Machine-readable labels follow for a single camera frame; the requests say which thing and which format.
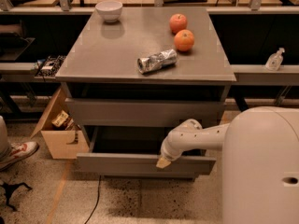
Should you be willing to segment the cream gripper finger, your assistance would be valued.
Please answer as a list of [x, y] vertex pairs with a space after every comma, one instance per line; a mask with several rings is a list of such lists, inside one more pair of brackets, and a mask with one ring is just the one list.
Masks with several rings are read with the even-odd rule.
[[159, 169], [164, 169], [171, 164], [171, 161], [166, 159], [165, 157], [160, 157], [156, 163], [156, 167]]

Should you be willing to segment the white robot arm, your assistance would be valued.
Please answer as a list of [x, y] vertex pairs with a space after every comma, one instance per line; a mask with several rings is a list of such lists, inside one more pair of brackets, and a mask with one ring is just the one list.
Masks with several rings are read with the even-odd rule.
[[299, 109], [259, 106], [203, 128], [188, 119], [163, 140], [163, 169], [193, 149], [222, 152], [222, 224], [299, 224]]

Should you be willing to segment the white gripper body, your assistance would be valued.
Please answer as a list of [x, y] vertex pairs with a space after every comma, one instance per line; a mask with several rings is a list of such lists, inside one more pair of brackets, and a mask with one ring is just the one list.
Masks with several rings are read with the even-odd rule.
[[179, 139], [167, 136], [161, 145], [161, 154], [169, 161], [177, 160], [183, 153], [182, 142]]

